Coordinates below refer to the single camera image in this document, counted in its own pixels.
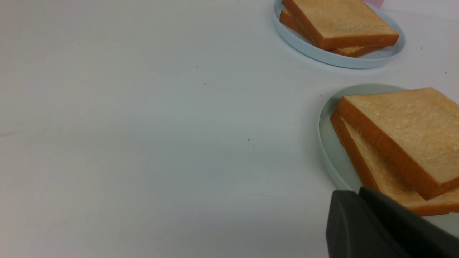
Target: table surface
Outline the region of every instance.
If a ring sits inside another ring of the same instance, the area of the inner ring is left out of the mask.
[[[389,12],[404,52],[348,70],[272,5],[2,1],[2,257],[327,257],[321,105],[367,82],[459,101],[459,23]]]

